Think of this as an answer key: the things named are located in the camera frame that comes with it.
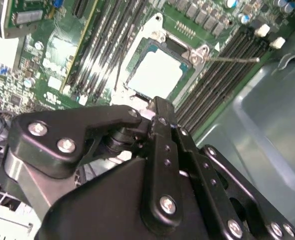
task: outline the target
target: silver screw head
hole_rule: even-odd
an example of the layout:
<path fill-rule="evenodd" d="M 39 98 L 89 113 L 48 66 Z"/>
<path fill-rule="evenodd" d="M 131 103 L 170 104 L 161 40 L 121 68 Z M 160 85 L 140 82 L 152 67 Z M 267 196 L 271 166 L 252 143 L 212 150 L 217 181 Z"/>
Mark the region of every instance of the silver screw head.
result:
<path fill-rule="evenodd" d="M 208 148 L 208 152 L 213 156 L 215 156 L 217 154 L 216 151 L 214 151 L 214 149 L 212 147 Z"/>
<path fill-rule="evenodd" d="M 227 221 L 227 226 L 235 237 L 237 237 L 238 239 L 242 237 L 243 235 L 242 229 L 235 220 L 230 219 L 229 221 Z"/>
<path fill-rule="evenodd" d="M 72 139 L 62 138 L 57 142 L 57 147 L 62 153 L 70 154 L 76 149 L 76 144 Z"/>
<path fill-rule="evenodd" d="M 285 229 L 285 231 L 288 233 L 288 234 L 290 234 L 290 236 L 291 237 L 295 237 L 295 233 L 294 233 L 294 231 L 292 230 L 292 228 L 290 227 L 290 225 L 288 225 L 288 224 L 283 224 L 283 227 L 284 227 L 284 229 Z"/>
<path fill-rule="evenodd" d="M 159 200 L 159 203 L 163 211 L 166 212 L 167 214 L 174 214 L 177 210 L 176 204 L 168 196 L 161 197 Z"/>
<path fill-rule="evenodd" d="M 129 113 L 132 117 L 135 117 L 135 118 L 138 117 L 137 111 L 135 111 L 134 109 L 128 111 L 128 113 Z"/>
<path fill-rule="evenodd" d="M 159 117 L 158 120 L 161 124 L 163 124 L 165 126 L 167 125 L 167 121 L 163 117 Z"/>
<path fill-rule="evenodd" d="M 187 136 L 187 135 L 188 135 L 188 131 L 186 131 L 184 128 L 181 128 L 181 133 L 182 133 L 184 136 Z"/>
<path fill-rule="evenodd" d="M 31 123 L 27 129 L 34 136 L 44 136 L 48 132 L 48 128 L 40 122 Z"/>
<path fill-rule="evenodd" d="M 283 236 L 283 232 L 282 232 L 280 226 L 276 222 L 271 223 L 271 228 L 277 236 L 279 236 L 279 237 Z"/>

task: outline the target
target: capacitor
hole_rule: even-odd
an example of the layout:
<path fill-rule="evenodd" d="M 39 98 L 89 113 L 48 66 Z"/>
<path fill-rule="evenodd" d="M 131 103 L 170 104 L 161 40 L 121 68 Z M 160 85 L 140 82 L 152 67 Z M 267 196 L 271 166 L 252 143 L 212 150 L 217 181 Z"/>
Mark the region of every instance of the capacitor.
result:
<path fill-rule="evenodd" d="M 42 49 L 44 48 L 43 43 L 40 42 L 40 41 L 37 41 L 37 42 L 34 44 L 34 47 L 35 47 L 36 50 L 39 50 L 39 51 L 42 50 Z"/>
<path fill-rule="evenodd" d="M 290 14 L 293 12 L 295 8 L 295 3 L 294 2 L 288 2 L 284 7 L 281 8 L 281 11 Z"/>
<path fill-rule="evenodd" d="M 279 8 L 284 7 L 288 2 L 286 0 L 274 0 L 273 5 Z"/>
<path fill-rule="evenodd" d="M 29 89 L 31 87 L 33 87 L 36 84 L 36 80 L 33 77 L 29 77 L 24 79 L 23 85 Z"/>
<path fill-rule="evenodd" d="M 241 24 L 248 24 L 250 21 L 250 17 L 248 15 L 245 15 L 243 13 L 240 13 L 238 15 L 238 20 L 240 21 Z"/>
<path fill-rule="evenodd" d="M 227 9 L 235 8 L 237 5 L 237 0 L 225 0 L 225 7 Z"/>

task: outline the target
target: electrolytic capacitor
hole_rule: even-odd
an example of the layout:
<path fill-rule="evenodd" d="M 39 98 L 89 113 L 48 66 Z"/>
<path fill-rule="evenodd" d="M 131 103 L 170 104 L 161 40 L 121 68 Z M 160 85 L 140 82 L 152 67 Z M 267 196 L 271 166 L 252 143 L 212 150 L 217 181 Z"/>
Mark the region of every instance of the electrolytic capacitor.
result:
<path fill-rule="evenodd" d="M 241 24 L 245 25 L 245 24 L 248 24 L 249 21 L 250 21 L 250 17 L 248 15 L 245 15 L 243 13 L 240 13 L 238 15 L 238 20 Z"/>
<path fill-rule="evenodd" d="M 36 80 L 32 77 L 24 79 L 24 82 L 23 82 L 24 87 L 26 87 L 27 89 L 33 87 L 35 84 L 36 84 Z"/>
<path fill-rule="evenodd" d="M 279 8 L 284 7 L 288 2 L 286 0 L 274 0 L 273 5 Z"/>
<path fill-rule="evenodd" d="M 227 9 L 235 8 L 237 4 L 237 0 L 225 0 L 225 7 Z"/>
<path fill-rule="evenodd" d="M 294 2 L 288 2 L 284 7 L 281 8 L 282 12 L 286 14 L 290 14 L 293 12 L 295 8 L 295 3 Z"/>

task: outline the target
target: resistor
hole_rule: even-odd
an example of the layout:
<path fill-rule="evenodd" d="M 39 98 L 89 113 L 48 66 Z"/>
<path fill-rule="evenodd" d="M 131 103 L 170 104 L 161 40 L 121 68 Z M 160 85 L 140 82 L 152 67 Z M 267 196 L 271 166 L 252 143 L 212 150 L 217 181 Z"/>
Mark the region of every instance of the resistor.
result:
<path fill-rule="evenodd" d="M 180 33 L 183 33 L 190 39 L 194 38 L 196 35 L 195 31 L 193 31 L 191 28 L 187 27 L 180 21 L 176 22 L 175 29 L 177 29 Z"/>

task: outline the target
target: screw hole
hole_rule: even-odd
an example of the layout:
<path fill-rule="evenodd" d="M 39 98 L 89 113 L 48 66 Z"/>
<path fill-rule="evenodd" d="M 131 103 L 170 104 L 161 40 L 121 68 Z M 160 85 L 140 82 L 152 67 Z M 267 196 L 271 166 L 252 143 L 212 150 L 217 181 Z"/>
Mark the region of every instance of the screw hole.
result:
<path fill-rule="evenodd" d="M 217 181 L 215 181 L 214 179 L 211 179 L 211 184 L 212 184 L 213 186 L 216 186 L 216 185 L 217 185 Z"/>
<path fill-rule="evenodd" d="M 165 166 L 169 167 L 171 166 L 171 161 L 169 159 L 165 159 L 164 164 Z"/>

